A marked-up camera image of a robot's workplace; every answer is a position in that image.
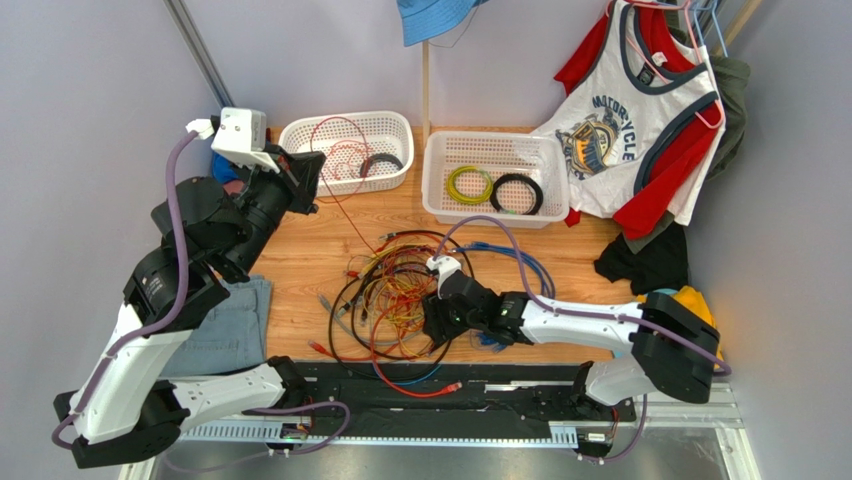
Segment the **white plastic basket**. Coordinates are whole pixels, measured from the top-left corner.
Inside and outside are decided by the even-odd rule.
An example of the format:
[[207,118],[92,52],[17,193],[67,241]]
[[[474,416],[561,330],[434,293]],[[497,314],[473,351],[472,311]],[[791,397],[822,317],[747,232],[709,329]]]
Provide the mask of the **white plastic basket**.
[[323,152],[317,196],[338,200],[399,187],[415,157],[409,121],[387,110],[299,119],[277,143],[289,153]]
[[512,228],[541,229],[562,221],[570,210],[558,143],[530,134],[431,134],[421,192],[425,210],[444,224],[487,215]]

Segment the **light blue jeans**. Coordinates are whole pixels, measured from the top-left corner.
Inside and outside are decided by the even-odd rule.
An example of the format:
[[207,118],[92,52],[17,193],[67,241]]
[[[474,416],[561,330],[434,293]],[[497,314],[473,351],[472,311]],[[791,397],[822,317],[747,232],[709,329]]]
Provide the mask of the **light blue jeans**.
[[163,378],[228,374],[266,361],[273,283],[254,275],[227,289],[229,297],[175,351]]

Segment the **blue cloth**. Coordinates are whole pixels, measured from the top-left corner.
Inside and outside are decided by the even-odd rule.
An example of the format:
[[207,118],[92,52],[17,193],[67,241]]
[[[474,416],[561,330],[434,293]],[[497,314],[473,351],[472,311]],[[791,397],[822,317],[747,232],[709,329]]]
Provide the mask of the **blue cloth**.
[[233,164],[216,152],[212,153],[211,173],[213,178],[222,185],[239,179],[233,170]]

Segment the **blue bucket hat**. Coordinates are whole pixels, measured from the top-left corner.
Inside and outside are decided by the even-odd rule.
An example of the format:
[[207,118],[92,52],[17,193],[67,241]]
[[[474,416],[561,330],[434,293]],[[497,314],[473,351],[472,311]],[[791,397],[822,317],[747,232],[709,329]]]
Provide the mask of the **blue bucket hat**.
[[488,0],[396,0],[405,47],[429,41],[459,26]]

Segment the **dark green garment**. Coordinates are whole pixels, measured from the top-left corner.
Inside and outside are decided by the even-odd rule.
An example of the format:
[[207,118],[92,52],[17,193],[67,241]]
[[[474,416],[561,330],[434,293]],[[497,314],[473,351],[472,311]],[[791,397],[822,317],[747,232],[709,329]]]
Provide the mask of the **dark green garment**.
[[[691,48],[687,45],[688,35],[675,28],[669,27],[668,30],[668,33],[654,31],[654,40],[647,40],[648,45],[654,43],[652,49],[665,54],[667,61],[664,67],[668,71],[681,73],[691,70],[693,62],[686,58],[687,55],[691,56]],[[706,179],[712,180],[730,166],[744,140],[748,120],[745,93],[751,68],[744,61],[721,55],[710,55],[709,60],[726,114],[726,131],[706,174]],[[653,168],[651,178],[656,178],[679,160],[684,150],[696,142],[701,129],[702,126],[698,124],[684,128],[661,153],[660,164]]]

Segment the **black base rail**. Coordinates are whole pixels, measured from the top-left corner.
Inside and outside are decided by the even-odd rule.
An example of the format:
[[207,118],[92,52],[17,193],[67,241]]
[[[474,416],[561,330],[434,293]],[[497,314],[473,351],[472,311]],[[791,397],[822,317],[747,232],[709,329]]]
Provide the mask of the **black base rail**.
[[290,416],[239,414],[210,420],[181,434],[183,441],[286,445],[318,444],[335,431],[341,445],[553,448],[583,456],[611,456],[633,428],[737,429],[743,422],[725,383],[711,387],[706,404],[651,393],[594,407],[579,398],[576,365],[444,363],[413,385],[419,393],[459,380],[455,393],[406,397],[378,380],[335,362],[299,362],[303,399],[321,408]]

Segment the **aluminium frame post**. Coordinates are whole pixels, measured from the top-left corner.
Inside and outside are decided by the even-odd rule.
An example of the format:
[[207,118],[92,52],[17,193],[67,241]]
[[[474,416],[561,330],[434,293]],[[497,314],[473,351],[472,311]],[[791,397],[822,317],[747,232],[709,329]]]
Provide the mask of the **aluminium frame post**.
[[235,103],[224,77],[217,68],[187,4],[183,0],[164,0],[163,3],[218,105],[222,108],[234,107]]

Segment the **yellow cloth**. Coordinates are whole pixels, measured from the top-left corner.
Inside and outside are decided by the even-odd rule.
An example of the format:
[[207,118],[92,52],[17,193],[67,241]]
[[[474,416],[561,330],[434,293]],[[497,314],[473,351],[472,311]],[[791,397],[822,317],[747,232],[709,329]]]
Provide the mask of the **yellow cloth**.
[[692,286],[684,286],[679,290],[671,288],[662,288],[654,290],[654,293],[668,295],[687,308],[691,313],[698,316],[702,321],[717,329],[717,322],[714,319],[709,306],[701,292]]

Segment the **left white plastic basket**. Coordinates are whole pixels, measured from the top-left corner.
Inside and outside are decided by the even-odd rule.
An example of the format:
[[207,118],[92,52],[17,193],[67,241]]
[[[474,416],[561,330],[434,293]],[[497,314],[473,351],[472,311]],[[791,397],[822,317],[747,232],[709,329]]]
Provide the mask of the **left white plastic basket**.
[[299,119],[277,143],[289,153],[323,152],[317,196],[338,200],[399,187],[415,157],[409,121],[387,110]]

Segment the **right white plastic basket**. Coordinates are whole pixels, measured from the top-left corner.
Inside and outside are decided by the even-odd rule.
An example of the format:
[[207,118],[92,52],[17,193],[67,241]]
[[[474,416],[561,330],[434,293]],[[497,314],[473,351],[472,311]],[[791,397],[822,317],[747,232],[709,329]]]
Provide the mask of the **right white plastic basket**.
[[562,221],[570,210],[558,143],[530,134],[431,134],[421,192],[425,210],[444,224],[487,215],[512,228],[541,229]]

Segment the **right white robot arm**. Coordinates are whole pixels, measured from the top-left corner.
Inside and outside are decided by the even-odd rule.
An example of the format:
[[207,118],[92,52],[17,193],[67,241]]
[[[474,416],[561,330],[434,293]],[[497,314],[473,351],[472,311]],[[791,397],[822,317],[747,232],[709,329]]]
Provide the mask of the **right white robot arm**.
[[514,234],[500,220],[486,220],[511,242],[523,289],[494,292],[438,246],[426,266],[451,323],[504,345],[575,344],[615,352],[614,359],[582,368],[573,382],[581,397],[600,405],[654,392],[705,404],[714,380],[732,374],[719,355],[718,330],[670,295],[648,293],[642,302],[597,305],[534,293]]

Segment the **black cloth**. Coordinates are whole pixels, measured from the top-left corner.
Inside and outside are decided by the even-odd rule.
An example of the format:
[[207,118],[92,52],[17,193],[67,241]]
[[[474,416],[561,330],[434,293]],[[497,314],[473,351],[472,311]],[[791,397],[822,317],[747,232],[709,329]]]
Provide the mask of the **black cloth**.
[[629,281],[633,295],[659,289],[680,290],[689,281],[685,230],[671,224],[637,253],[630,249],[625,235],[619,234],[593,266],[610,282]]

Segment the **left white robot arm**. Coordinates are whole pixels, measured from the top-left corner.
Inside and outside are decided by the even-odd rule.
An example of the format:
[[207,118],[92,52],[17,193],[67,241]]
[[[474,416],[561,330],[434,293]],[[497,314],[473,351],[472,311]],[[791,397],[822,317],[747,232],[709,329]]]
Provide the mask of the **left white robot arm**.
[[229,296],[229,286],[250,271],[289,213],[317,211],[326,157],[289,153],[258,141],[259,155],[244,170],[243,189],[228,193],[211,177],[178,180],[180,154],[199,138],[189,130],[169,154],[166,199],[151,213],[160,245],[136,265],[123,290],[110,341],[78,390],[57,395],[54,431],[77,467],[142,462],[168,450],[186,431],[234,414],[292,415],[303,407],[306,382],[294,362],[275,357],[228,375],[203,380],[168,379],[174,353]]

